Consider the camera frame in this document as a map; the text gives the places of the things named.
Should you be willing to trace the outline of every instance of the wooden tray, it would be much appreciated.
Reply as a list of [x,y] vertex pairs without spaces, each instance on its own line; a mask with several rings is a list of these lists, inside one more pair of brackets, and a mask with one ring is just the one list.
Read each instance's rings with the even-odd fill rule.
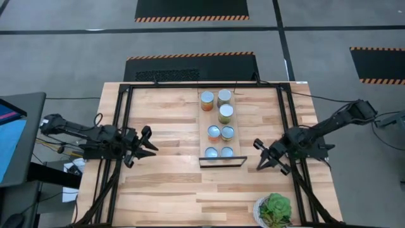
[[[204,111],[201,109],[201,93],[204,91],[209,91],[214,94],[214,108],[211,111]],[[246,161],[246,156],[240,156],[240,145],[239,145],[239,130],[237,125],[237,116],[236,116],[236,105],[235,105],[235,94],[231,91],[232,97],[230,100],[230,105],[234,108],[234,114],[231,117],[231,121],[228,124],[222,124],[218,120],[219,108],[216,105],[218,99],[218,89],[205,89],[198,92],[199,96],[199,130],[200,130],[200,167],[239,167],[243,165]],[[211,142],[208,139],[208,127],[216,125],[222,130],[224,126],[231,126],[234,128],[234,138],[231,141],[224,141],[220,139],[217,142]],[[208,147],[214,147],[218,151],[217,158],[206,158],[205,150]],[[234,151],[233,157],[221,157],[221,150],[224,147],[230,147]]]

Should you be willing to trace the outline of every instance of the wire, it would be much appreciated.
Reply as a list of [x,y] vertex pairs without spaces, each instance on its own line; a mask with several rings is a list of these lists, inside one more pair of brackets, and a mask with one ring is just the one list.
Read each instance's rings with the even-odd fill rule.
[[100,162],[99,162],[99,168],[98,168],[98,171],[97,171],[96,186],[94,188],[93,204],[96,201],[97,187],[99,185],[99,179],[100,179],[101,164],[103,164],[103,159],[100,159]]
[[83,100],[83,99],[100,99],[100,98],[46,98],[49,100],[74,100],[74,99],[78,99],[78,100]]
[[[260,82],[264,82],[264,83],[270,84],[270,82],[266,82],[266,81],[264,81],[264,80],[260,80]],[[337,99],[324,98],[324,97],[321,97],[321,96],[314,96],[314,95],[302,94],[302,93],[299,93],[299,92],[292,92],[291,90],[290,90],[290,91],[286,91],[286,92],[291,92],[292,94],[298,94],[298,95],[307,96],[307,97],[311,97],[311,98],[324,99],[324,100],[333,101],[333,102],[340,102],[340,103],[353,103],[353,102],[356,102],[356,101],[343,101],[343,100],[337,100]]]
[[76,146],[76,145],[74,145],[74,144],[72,144],[72,143],[70,143],[70,142],[64,142],[64,141],[62,141],[62,140],[60,140],[60,139],[57,139],[57,138],[55,138],[55,137],[52,137],[52,136],[46,136],[46,137],[48,137],[48,138],[50,138],[50,139],[53,139],[53,140],[59,142],[59,143],[54,142],[54,143],[52,143],[52,144],[59,144],[60,146],[70,145],[70,146],[74,146],[75,148],[82,149],[82,148],[80,148],[79,146]]
[[22,211],[20,214],[23,214],[23,213],[26,212],[28,209],[32,208],[36,203],[40,203],[40,202],[43,202],[43,201],[45,201],[45,200],[52,199],[52,198],[54,198],[54,197],[56,197],[56,196],[59,196],[60,194],[77,194],[77,193],[64,193],[64,192],[61,192],[61,193],[55,194],[55,195],[53,195],[53,196],[50,196],[50,197],[48,197],[48,198],[42,199],[42,200],[40,200],[40,201],[38,201],[38,202],[35,202],[35,203],[31,204],[29,207],[27,207],[26,209],[24,209],[24,211]]
[[45,163],[43,163],[43,162],[41,161],[41,159],[39,159],[39,158],[37,157],[37,155],[35,155],[34,153],[32,153],[32,155],[33,155],[34,157],[36,157],[39,162],[41,162],[43,165],[45,165]]
[[[379,114],[379,115],[375,116],[375,118],[378,118],[378,117],[381,117],[381,116],[384,116],[384,115],[388,115],[388,114],[395,114],[395,113],[399,113],[399,111],[390,111],[390,112],[387,112],[387,113],[382,113],[382,114]],[[385,142],[380,136],[378,136],[378,134],[375,132],[375,129],[374,129],[374,124],[376,122],[377,122],[377,120],[374,120],[374,122],[371,124],[371,129],[372,129],[373,134],[375,135],[375,137],[377,137],[377,139],[380,140],[381,143],[384,143],[386,146],[391,147],[392,149],[397,149],[399,151],[405,151],[405,149],[398,148],[396,146],[393,146],[393,145]]]
[[73,221],[72,224],[75,224],[76,221],[77,221],[77,215],[78,215],[77,196],[78,196],[78,194],[76,195],[76,200],[75,200],[75,211],[76,211],[76,215],[75,215],[75,220]]
[[322,158],[315,158],[315,159],[319,162],[323,162],[325,165],[327,165],[329,167],[329,170],[332,171],[332,168],[331,168],[329,162],[327,161],[327,159],[322,159]]

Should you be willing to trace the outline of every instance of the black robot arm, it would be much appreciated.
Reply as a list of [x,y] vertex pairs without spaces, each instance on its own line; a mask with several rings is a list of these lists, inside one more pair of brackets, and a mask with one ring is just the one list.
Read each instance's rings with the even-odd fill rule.
[[294,159],[299,158],[326,158],[328,150],[334,145],[325,144],[323,136],[338,130],[349,124],[365,125],[374,121],[377,112],[368,101],[357,100],[348,103],[337,110],[330,118],[312,127],[293,127],[287,130],[281,139],[273,142],[266,148],[260,139],[256,139],[253,146],[261,150],[261,159],[257,170],[267,167],[279,166],[284,175],[291,173],[308,196],[308,200],[314,205],[322,219],[328,224],[307,223],[311,227],[363,227],[346,225],[334,219],[322,206],[312,190],[307,186],[296,166],[290,167],[280,161],[281,157],[287,155]]
[[84,150],[84,159],[122,159],[124,164],[131,168],[134,158],[144,158],[156,155],[147,149],[157,151],[158,148],[149,142],[152,130],[149,126],[142,129],[142,137],[139,139],[133,128],[117,129],[112,125],[86,127],[65,120],[59,114],[51,114],[44,117],[39,127],[42,134],[68,134],[81,139],[86,139],[85,144],[79,147]]

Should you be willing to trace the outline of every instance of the concrete floor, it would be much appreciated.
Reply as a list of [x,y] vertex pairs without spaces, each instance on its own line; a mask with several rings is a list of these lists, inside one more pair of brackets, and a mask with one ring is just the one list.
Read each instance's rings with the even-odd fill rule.
[[[277,25],[272,1],[247,2],[251,20],[246,22],[135,24],[133,0],[11,0],[0,18],[0,30]],[[283,0],[280,9],[285,26],[405,25],[401,0]],[[286,36],[296,80],[308,81],[312,94],[367,99],[380,113],[405,109],[403,86],[361,84],[349,52],[351,46],[403,48],[405,31],[305,31]],[[154,54],[254,51],[263,80],[287,80],[278,32],[2,35],[0,50],[0,95],[44,91],[49,97],[100,96],[104,82],[123,80],[127,57]],[[318,99],[314,104],[319,120],[341,106]],[[97,100],[46,101],[44,115],[60,113],[91,125],[97,106]],[[405,148],[396,126],[377,131]],[[330,152],[330,164],[344,220],[403,227],[405,192],[399,181],[405,179],[405,151],[383,145],[370,125],[348,126],[326,140],[337,145]],[[40,146],[35,153],[43,161],[60,159]],[[40,226],[66,225],[72,211],[45,214]]]

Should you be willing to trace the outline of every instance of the silver can lid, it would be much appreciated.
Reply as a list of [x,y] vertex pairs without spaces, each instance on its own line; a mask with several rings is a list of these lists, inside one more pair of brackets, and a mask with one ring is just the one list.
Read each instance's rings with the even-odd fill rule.
[[221,157],[231,157],[234,156],[234,151],[230,147],[224,147],[221,150]]
[[218,152],[215,148],[209,147],[205,150],[205,157],[216,158],[217,156],[218,156]]
[[221,131],[220,131],[219,127],[217,127],[215,125],[212,125],[212,126],[208,127],[208,135],[209,136],[218,137],[218,136],[220,136],[220,134],[221,134]]
[[232,94],[228,89],[221,89],[218,93],[218,98],[220,98],[222,101],[229,101],[231,96]]
[[234,137],[235,131],[233,127],[230,126],[224,126],[222,128],[222,136],[227,138],[227,139],[231,139]]
[[210,103],[214,101],[214,94],[209,91],[205,91],[201,94],[201,101],[204,103]]
[[220,113],[224,117],[230,117],[230,116],[232,116],[232,114],[234,114],[234,108],[232,106],[230,106],[229,104],[223,104],[223,105],[221,105]]

